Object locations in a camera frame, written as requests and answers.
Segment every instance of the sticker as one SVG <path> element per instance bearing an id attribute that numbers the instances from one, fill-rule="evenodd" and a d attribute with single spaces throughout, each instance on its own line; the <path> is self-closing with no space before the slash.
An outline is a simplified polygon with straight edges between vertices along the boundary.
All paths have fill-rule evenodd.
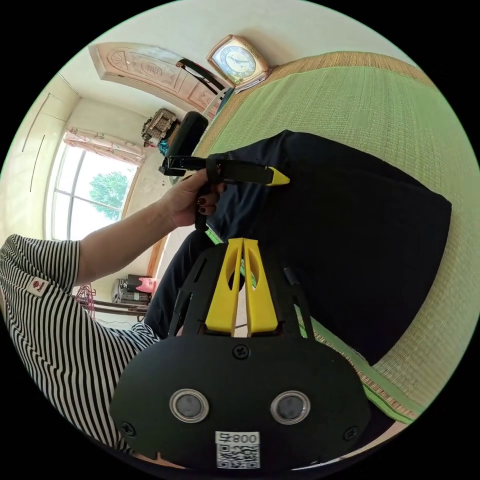
<path id="1" fill-rule="evenodd" d="M 259 469 L 258 431 L 216 431 L 216 466 L 219 469 Z"/>
<path id="2" fill-rule="evenodd" d="M 36 297 L 43 297 L 45 290 L 47 289 L 49 283 L 46 280 L 35 277 L 28 285 L 26 289 L 27 292 L 35 295 Z"/>

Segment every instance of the window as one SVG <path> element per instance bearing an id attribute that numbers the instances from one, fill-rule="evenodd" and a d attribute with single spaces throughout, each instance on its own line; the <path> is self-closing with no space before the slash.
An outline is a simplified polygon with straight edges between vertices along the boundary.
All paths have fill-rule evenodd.
<path id="1" fill-rule="evenodd" d="M 50 237 L 81 240 L 122 217 L 137 167 L 65 146 L 51 196 Z"/>

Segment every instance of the wall clock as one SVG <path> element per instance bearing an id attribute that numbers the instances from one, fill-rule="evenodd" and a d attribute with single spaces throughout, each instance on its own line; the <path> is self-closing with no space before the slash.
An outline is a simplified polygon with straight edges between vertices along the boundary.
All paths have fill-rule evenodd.
<path id="1" fill-rule="evenodd" d="M 258 50 L 238 35 L 228 35 L 218 42 L 206 60 L 231 87 L 260 82 L 270 73 L 269 64 Z"/>

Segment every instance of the woman's arm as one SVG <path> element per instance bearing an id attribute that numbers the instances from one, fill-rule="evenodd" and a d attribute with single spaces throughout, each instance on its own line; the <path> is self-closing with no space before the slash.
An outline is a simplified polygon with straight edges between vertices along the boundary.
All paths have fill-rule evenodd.
<path id="1" fill-rule="evenodd" d="M 75 285 L 86 285 L 125 268 L 177 227 L 192 225 L 197 209 L 204 215 L 214 213 L 225 185 L 213 185 L 211 193 L 197 202 L 198 191 L 205 183 L 207 172 L 200 170 L 177 183 L 155 203 L 87 235 L 80 242 Z"/>

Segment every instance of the striped shirt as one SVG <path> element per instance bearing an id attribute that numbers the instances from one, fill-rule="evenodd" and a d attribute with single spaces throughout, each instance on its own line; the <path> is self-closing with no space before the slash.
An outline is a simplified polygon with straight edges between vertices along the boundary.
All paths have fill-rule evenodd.
<path id="1" fill-rule="evenodd" d="M 0 248 L 5 323 L 33 381 L 72 425 L 131 453 L 109 408 L 123 370 L 160 339 L 143 323 L 130 330 L 93 321 L 72 297 L 80 242 L 11 235 Z"/>

